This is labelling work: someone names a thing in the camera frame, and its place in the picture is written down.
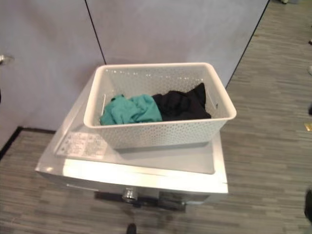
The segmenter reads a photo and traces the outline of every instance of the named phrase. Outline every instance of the gray carpet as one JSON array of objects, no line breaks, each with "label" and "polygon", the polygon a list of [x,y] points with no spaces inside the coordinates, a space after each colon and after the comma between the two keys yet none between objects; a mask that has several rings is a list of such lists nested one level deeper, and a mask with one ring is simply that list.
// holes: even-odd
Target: gray carpet
[{"label": "gray carpet", "polygon": [[186,213],[132,209],[34,172],[52,135],[23,131],[0,162],[4,234],[300,234],[312,184],[312,1],[271,1],[228,87],[237,118],[222,130],[229,195]]}]

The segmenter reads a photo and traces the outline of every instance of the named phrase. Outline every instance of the instruction label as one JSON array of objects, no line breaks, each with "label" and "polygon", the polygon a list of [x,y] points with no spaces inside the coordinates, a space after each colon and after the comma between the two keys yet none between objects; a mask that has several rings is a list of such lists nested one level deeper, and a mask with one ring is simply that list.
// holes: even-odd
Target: instruction label
[{"label": "instruction label", "polygon": [[87,159],[103,159],[107,143],[99,134],[69,132],[57,155]]}]

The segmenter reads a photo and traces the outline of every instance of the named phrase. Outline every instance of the laundry basket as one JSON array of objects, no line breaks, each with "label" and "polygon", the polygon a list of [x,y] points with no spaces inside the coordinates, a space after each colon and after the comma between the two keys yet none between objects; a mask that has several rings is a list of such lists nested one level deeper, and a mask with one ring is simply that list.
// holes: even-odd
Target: laundry basket
[{"label": "laundry basket", "polygon": [[[206,111],[212,119],[100,125],[104,106],[115,95],[188,92],[203,82]],[[106,65],[97,68],[89,95],[84,124],[115,149],[168,146],[210,141],[236,116],[236,110],[214,68],[208,63]]]}]

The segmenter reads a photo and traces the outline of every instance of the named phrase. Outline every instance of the basket rim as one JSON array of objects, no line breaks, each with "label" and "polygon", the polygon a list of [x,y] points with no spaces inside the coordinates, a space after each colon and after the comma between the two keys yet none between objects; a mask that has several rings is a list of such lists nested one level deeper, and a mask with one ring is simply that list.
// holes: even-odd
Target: basket rim
[{"label": "basket rim", "polygon": [[[223,94],[223,98],[226,99],[227,108],[229,111],[229,117],[224,118],[205,118],[205,119],[189,119],[189,120],[176,120],[176,121],[159,121],[159,122],[146,122],[146,123],[128,123],[128,124],[114,124],[114,125],[93,125],[90,124],[91,121],[88,118],[89,116],[86,115],[86,112],[84,114],[83,123],[86,127],[91,129],[108,129],[108,128],[125,128],[125,127],[142,127],[142,126],[154,126],[154,125],[167,125],[167,124],[188,124],[188,123],[205,123],[205,122],[215,122],[215,121],[228,121],[231,119],[234,119],[237,115],[237,111],[226,91],[224,88],[219,76],[217,75],[214,67],[206,62],[182,62],[182,63],[146,63],[146,64],[113,64],[113,65],[103,65],[96,69],[96,72],[94,74],[94,80],[92,86],[98,82],[100,79],[99,74],[101,74],[105,69],[111,69],[111,68],[136,68],[136,67],[172,67],[172,66],[198,66],[202,65],[205,66],[215,77],[218,79],[214,79],[214,82],[216,82],[216,87],[218,88],[219,92]],[[88,109],[89,101],[92,99],[90,96],[87,101],[87,107],[86,111]]]}]

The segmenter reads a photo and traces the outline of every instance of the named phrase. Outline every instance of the door handle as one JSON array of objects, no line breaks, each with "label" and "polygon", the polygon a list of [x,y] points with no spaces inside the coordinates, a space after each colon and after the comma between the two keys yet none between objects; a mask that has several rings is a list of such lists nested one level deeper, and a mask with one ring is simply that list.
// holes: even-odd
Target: door handle
[{"label": "door handle", "polygon": [[14,61],[14,57],[11,55],[0,55],[0,66],[6,65]]}]

